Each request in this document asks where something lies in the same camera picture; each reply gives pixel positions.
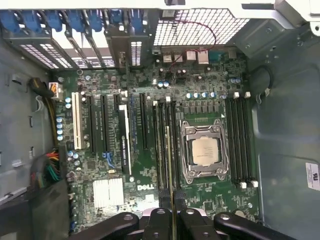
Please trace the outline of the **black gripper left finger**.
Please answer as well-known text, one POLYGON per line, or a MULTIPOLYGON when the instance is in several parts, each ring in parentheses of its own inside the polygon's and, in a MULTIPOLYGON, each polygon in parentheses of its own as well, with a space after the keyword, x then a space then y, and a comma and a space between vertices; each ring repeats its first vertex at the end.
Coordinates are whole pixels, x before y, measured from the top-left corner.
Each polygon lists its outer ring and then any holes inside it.
POLYGON ((159 207, 143 211, 142 217, 121 212, 84 231, 86 240, 171 240, 173 191, 159 192, 159 207))

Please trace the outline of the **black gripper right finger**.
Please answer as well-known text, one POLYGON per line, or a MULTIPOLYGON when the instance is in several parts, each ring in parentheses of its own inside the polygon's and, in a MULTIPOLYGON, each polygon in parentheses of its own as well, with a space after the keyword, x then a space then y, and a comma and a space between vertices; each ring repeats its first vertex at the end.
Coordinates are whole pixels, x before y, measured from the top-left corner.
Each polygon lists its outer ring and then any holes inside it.
POLYGON ((267 219, 256 189, 185 189, 176 197, 181 240, 298 240, 294 225, 267 219))

